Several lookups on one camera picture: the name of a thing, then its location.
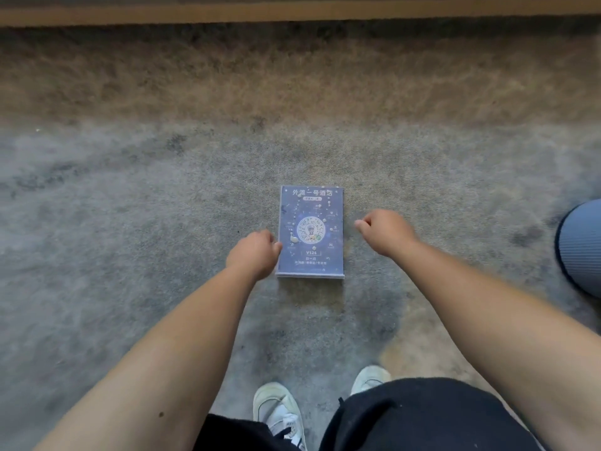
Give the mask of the blue acrylic sign holder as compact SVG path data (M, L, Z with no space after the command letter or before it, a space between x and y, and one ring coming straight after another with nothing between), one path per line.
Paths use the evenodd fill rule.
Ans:
M344 189L282 185L279 278L344 279Z

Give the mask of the person's left hand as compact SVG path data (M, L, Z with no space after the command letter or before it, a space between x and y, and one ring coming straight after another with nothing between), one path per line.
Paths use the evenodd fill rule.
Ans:
M269 263L267 229L254 231L239 240L226 259L226 268L252 278L254 282L268 277L276 265Z

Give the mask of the white sneaker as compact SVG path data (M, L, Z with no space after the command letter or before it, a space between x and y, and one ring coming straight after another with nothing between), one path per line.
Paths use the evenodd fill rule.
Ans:
M350 395L362 393L371 388L381 386L392 380L390 372L380 365L368 365L357 374L351 387Z
M301 410L291 392L279 382L260 386L254 394L253 420L269 429L277 445L307 451Z

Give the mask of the person's right forearm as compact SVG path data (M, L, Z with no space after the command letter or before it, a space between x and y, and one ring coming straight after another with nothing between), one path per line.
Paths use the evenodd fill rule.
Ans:
M547 449L601 451L601 336L423 242L394 245L388 257Z

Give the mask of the white right sneaker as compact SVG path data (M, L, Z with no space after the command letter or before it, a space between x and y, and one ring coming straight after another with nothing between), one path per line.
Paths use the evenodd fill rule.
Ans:
M390 372L380 365L368 365L357 374L351 387L350 395L362 393L371 388L381 386L392 380Z

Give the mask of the person's right hand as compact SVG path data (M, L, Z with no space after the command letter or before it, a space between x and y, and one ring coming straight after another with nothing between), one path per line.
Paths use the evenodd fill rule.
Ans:
M361 236L379 255L398 262L420 244L413 227L397 212L386 209L371 212L376 212L376 234Z

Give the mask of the blue ribbed round cushion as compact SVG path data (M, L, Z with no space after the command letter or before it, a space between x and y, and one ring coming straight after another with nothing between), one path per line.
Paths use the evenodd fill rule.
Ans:
M554 250L566 279L601 301L601 198L579 204L564 215Z

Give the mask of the white left sneaker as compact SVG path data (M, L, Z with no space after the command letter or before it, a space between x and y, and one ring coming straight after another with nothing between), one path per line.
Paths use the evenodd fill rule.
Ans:
M291 392L279 382L260 386L254 394L253 420L269 429L277 445L307 451L301 410Z

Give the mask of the black shorts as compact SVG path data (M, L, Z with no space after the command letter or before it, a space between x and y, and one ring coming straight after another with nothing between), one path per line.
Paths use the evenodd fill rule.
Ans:
M397 379L339 401L319 451L542 451L496 396L455 379ZM209 414L193 451L306 451L298 420Z

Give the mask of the brown wooden baseboard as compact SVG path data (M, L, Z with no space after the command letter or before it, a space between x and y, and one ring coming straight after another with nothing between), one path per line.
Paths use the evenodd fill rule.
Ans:
M601 15L601 0L0 0L0 28Z

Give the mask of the person's left forearm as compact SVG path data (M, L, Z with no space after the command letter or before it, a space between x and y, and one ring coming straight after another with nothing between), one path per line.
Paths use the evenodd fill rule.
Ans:
M271 273L231 265L157 323L33 451L191 451L245 305Z

